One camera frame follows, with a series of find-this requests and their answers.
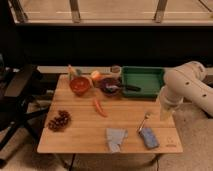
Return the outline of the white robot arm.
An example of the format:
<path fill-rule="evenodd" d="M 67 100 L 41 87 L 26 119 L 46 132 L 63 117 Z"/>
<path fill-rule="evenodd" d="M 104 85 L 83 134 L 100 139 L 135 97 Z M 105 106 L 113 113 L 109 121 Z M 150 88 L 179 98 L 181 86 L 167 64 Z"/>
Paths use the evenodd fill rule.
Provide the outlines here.
<path fill-rule="evenodd" d="M 213 88 L 203 82 L 206 75 L 205 67 L 198 61 L 167 69 L 163 76 L 165 85 L 158 95 L 160 119 L 167 120 L 184 99 L 213 117 Z"/>

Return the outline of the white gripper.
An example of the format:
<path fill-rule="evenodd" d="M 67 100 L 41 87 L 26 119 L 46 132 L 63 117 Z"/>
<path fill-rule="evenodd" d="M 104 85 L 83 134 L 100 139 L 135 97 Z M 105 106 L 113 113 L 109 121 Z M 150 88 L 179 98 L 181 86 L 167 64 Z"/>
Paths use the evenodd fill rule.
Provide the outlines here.
<path fill-rule="evenodd" d="M 161 105 L 160 119 L 167 120 L 182 103 L 182 96 L 171 91 L 168 87 L 162 87 L 158 99 Z"/>

